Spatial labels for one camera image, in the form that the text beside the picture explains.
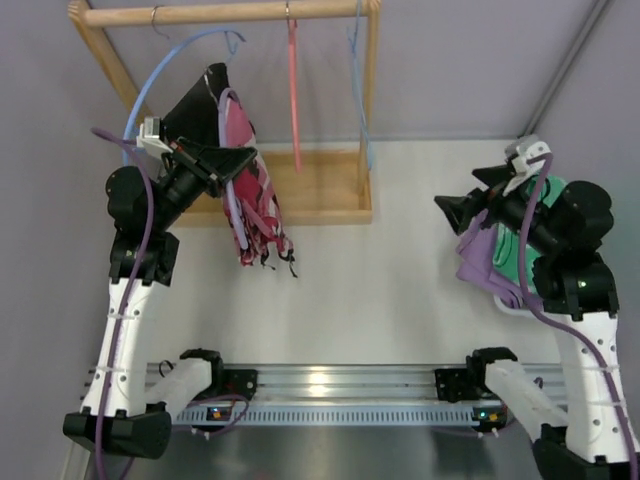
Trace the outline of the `black trousers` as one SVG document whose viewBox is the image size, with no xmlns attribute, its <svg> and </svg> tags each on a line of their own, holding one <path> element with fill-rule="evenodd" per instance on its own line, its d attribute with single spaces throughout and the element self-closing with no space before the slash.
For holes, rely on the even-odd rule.
<svg viewBox="0 0 640 480">
<path fill-rule="evenodd" d="M 162 119 L 165 140 L 180 141 L 190 153 L 205 154 L 220 147 L 219 100 L 223 91 L 230 87 L 227 66 L 214 63 L 205 68 L 203 74 Z"/>
</svg>

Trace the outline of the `lilac plastic hanger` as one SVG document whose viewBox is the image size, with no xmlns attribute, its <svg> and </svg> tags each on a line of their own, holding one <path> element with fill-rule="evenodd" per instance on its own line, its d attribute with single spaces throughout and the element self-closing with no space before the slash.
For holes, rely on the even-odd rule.
<svg viewBox="0 0 640 480">
<path fill-rule="evenodd" d="M 218 108 L 218 137 L 219 145 L 222 148 L 228 148 L 228 135 L 227 135 L 227 112 L 229 100 L 233 99 L 235 92 L 231 88 L 226 88 L 220 94 L 217 108 Z M 244 225 L 242 222 L 242 216 L 238 207 L 237 197 L 235 195 L 234 184 L 232 180 L 229 180 L 225 187 L 225 194 L 227 200 L 227 207 L 229 210 L 231 225 L 233 227 L 236 240 L 241 252 L 248 249 L 248 240 L 245 234 Z"/>
</svg>

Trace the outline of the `pink camouflage trousers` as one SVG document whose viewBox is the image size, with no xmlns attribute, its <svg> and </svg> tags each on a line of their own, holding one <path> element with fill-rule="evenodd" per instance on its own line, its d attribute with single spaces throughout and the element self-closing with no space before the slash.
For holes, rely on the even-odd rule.
<svg viewBox="0 0 640 480">
<path fill-rule="evenodd" d="M 227 135 L 229 147 L 257 146 L 253 126 L 236 92 L 228 104 Z M 241 265 L 251 266 L 258 262 L 265 267 L 270 250 L 274 249 L 278 257 L 293 269 L 294 243 L 285 232 L 279 201 L 261 154 L 257 154 L 257 157 L 241 171 L 233 180 L 233 184 L 248 240 L 246 251 L 241 252 L 238 246 L 231 225 L 226 194 L 223 198 L 223 211 L 232 228 Z"/>
</svg>

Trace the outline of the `light blue plastic hanger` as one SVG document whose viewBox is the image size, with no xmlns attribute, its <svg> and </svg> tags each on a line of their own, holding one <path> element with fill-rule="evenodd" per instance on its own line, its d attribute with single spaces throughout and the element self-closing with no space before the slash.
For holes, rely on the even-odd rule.
<svg viewBox="0 0 640 480">
<path fill-rule="evenodd" d="M 125 125 L 125 129 L 123 132 L 124 140 L 133 140 L 133 134 L 136 132 L 136 120 L 138 115 L 142 112 L 142 106 L 145 103 L 147 95 L 152 89 L 153 85 L 157 81 L 160 74 L 167 68 L 167 66 L 171 63 L 171 61 L 179 55 L 183 50 L 189 47 L 191 44 L 200 40 L 201 38 L 212 36 L 212 35 L 223 35 L 226 42 L 226 47 L 228 50 L 227 58 L 228 60 L 232 60 L 233 57 L 237 54 L 239 49 L 239 45 L 241 43 L 246 42 L 245 36 L 236 29 L 230 27 L 215 27 L 210 29 L 205 29 L 197 32 L 194 35 L 187 37 L 185 40 L 174 45 L 169 52 L 164 56 L 164 58 L 156 65 L 153 71 L 149 74 L 146 81 L 144 82 L 142 88 L 140 89 L 133 106 L 130 108 L 129 116 Z"/>
</svg>

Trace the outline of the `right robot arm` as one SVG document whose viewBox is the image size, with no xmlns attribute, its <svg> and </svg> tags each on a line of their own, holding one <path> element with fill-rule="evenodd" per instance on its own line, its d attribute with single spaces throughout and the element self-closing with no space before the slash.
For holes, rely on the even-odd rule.
<svg viewBox="0 0 640 480">
<path fill-rule="evenodd" d="M 617 354 L 616 283 L 599 249 L 614 218 L 609 194 L 572 181 L 551 205 L 541 200 L 538 174 L 514 190 L 503 167 L 475 171 L 482 187 L 464 196 L 439 196 L 436 205 L 456 233 L 475 218 L 516 233 L 533 263 L 518 262 L 531 314 L 556 337 L 566 389 L 564 407 L 531 382 L 505 347 L 475 350 L 466 360 L 475 386 L 501 400 L 529 436 L 545 479 L 635 479 L 639 441 L 628 416 Z"/>
</svg>

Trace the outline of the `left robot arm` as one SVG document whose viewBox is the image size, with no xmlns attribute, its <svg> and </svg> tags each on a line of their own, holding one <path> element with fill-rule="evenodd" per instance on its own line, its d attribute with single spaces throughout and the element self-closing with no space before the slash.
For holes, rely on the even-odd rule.
<svg viewBox="0 0 640 480">
<path fill-rule="evenodd" d="M 160 458 L 174 419 L 191 401 L 217 396 L 224 386 L 220 353 L 197 348 L 185 351 L 173 370 L 147 387 L 152 312 L 176 265 L 179 241 L 170 227 L 201 195 L 221 197 L 258 151 L 181 137 L 161 156 L 169 170 L 160 180 L 135 160 L 115 170 L 105 185 L 115 227 L 107 323 L 89 390 L 80 410 L 63 423 L 65 436 L 98 455 Z"/>
</svg>

